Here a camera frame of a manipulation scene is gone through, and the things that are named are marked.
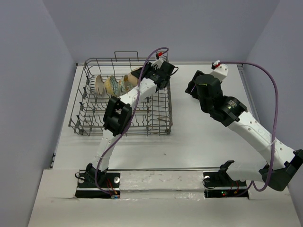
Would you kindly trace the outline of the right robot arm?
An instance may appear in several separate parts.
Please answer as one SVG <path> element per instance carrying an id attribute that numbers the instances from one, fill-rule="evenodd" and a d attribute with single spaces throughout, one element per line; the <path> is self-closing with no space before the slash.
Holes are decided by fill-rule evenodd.
<path id="1" fill-rule="evenodd" d="M 303 164 L 302 149 L 294 150 L 267 131 L 237 98 L 223 95 L 221 82 L 227 73 L 196 71 L 185 92 L 199 100 L 201 110 L 241 136 L 262 157 L 262 161 L 239 163 L 226 161 L 220 166 L 222 185 L 233 181 L 269 181 L 268 186 L 283 191 Z"/>

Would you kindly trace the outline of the tan orange bowl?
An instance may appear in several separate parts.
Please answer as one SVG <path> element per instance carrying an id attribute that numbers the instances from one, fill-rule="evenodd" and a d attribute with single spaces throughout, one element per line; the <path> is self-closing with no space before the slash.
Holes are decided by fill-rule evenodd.
<path id="1" fill-rule="evenodd" d="M 128 81 L 131 83 L 133 87 L 136 87 L 139 83 L 139 79 L 133 75 L 133 72 L 139 70 L 139 73 L 141 72 L 141 67 L 135 68 L 128 74 Z"/>

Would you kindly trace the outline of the white pink rimmed bowl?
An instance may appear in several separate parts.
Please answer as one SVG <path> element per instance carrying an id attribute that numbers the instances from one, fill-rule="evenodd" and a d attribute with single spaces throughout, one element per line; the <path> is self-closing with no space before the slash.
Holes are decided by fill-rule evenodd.
<path id="1" fill-rule="evenodd" d="M 92 93 L 102 95 L 104 91 L 104 81 L 101 75 L 93 75 L 89 79 L 89 87 Z"/>

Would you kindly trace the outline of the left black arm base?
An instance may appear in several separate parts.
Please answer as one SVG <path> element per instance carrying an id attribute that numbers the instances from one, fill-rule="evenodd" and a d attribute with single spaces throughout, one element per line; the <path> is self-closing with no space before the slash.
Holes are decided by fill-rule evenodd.
<path id="1" fill-rule="evenodd" d="M 77 186 L 75 197 L 79 199 L 119 199 L 120 172 L 96 170 L 88 164 L 85 170 L 75 173 Z"/>

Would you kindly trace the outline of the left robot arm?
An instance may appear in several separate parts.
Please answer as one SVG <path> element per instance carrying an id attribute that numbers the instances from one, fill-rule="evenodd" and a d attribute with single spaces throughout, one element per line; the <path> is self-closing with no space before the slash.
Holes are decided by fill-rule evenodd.
<path id="1" fill-rule="evenodd" d="M 130 77 L 137 82 L 132 90 L 120 97 L 113 96 L 109 99 L 103 117 L 103 136 L 95 159 L 87 165 L 84 174 L 84 178 L 93 186 L 99 187 L 104 183 L 115 145 L 130 127 L 138 104 L 166 88 L 174 69 L 175 66 L 166 61 L 147 62 L 130 72 Z"/>

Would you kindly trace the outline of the yellow blue sun bowl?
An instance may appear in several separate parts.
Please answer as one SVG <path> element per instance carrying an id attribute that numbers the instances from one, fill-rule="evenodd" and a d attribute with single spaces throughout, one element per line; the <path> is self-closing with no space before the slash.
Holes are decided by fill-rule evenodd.
<path id="1" fill-rule="evenodd" d="M 118 97 L 118 82 L 114 75 L 109 76 L 104 83 L 105 90 L 108 95 Z"/>

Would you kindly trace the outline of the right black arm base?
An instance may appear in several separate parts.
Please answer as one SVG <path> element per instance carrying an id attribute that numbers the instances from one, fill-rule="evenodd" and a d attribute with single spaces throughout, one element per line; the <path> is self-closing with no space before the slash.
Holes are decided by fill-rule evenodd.
<path id="1" fill-rule="evenodd" d="M 210 198 L 249 198 L 247 183 L 245 181 L 234 181 L 227 174 L 227 170 L 233 160 L 222 164 L 218 171 L 203 172 L 202 184 L 205 188 L 204 196 Z"/>

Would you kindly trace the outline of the leaf patterned white bowl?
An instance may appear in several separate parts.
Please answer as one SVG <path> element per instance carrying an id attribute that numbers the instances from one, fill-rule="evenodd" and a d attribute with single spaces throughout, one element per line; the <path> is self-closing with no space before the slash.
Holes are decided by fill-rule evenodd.
<path id="1" fill-rule="evenodd" d="M 118 82 L 118 90 L 120 95 L 124 95 L 132 90 L 133 85 L 130 83 L 128 79 L 128 75 L 124 75 Z"/>

